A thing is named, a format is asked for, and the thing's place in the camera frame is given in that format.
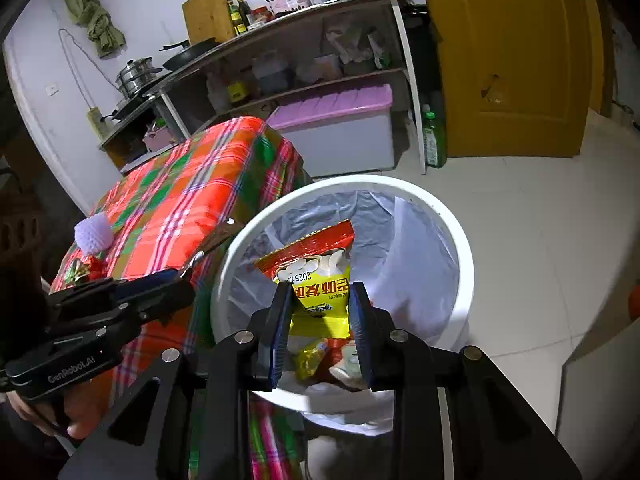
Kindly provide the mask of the left hand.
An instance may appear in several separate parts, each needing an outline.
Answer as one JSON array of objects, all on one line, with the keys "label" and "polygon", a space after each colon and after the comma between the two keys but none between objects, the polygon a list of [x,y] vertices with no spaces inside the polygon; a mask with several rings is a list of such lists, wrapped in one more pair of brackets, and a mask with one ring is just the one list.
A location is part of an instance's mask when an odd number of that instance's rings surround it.
[{"label": "left hand", "polygon": [[[90,382],[83,382],[64,393],[64,412],[70,423],[66,434],[73,439],[85,439],[99,425],[110,408],[112,373],[105,372]],[[53,436],[54,430],[46,419],[58,426],[62,424],[55,416],[53,408],[47,403],[39,403],[31,408],[15,391],[6,394],[9,404],[25,422],[30,422],[47,436]]]}]

